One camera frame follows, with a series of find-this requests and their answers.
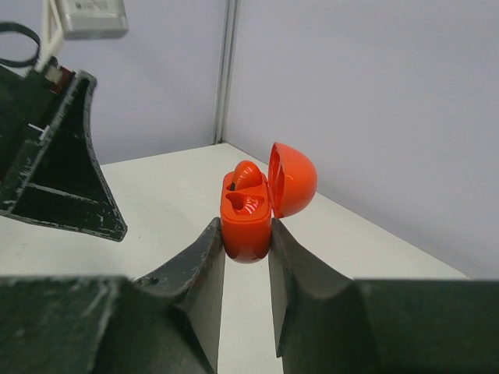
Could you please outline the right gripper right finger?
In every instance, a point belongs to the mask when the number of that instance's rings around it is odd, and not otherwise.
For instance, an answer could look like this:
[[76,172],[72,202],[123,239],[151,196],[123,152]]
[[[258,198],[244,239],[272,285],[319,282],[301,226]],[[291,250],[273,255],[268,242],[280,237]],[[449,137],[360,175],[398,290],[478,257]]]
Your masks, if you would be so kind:
[[279,220],[268,255],[286,373],[495,373],[494,280],[352,279]]

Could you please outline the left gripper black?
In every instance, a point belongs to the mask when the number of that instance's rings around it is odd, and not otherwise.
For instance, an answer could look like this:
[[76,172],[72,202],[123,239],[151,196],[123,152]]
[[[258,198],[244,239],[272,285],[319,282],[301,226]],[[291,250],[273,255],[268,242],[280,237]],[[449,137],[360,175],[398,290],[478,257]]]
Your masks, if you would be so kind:
[[51,60],[43,72],[1,72],[1,215],[115,242],[125,220],[94,152],[97,80]]

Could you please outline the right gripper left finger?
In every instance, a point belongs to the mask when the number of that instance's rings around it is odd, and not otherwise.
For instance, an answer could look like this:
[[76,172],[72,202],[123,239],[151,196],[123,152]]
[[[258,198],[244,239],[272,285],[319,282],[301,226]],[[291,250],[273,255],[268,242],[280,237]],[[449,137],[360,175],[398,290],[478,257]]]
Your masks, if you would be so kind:
[[136,279],[4,276],[4,373],[215,373],[225,254],[214,218]]

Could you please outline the orange round case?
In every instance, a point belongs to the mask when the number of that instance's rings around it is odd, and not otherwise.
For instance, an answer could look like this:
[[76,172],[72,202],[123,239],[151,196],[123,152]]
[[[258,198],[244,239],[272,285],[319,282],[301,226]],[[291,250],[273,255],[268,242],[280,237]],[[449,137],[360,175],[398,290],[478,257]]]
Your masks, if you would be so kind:
[[220,219],[223,247],[238,263],[255,263],[268,254],[272,220],[304,210],[317,192],[314,163],[304,153],[275,142],[266,173],[257,187],[230,191],[234,173],[222,181]]

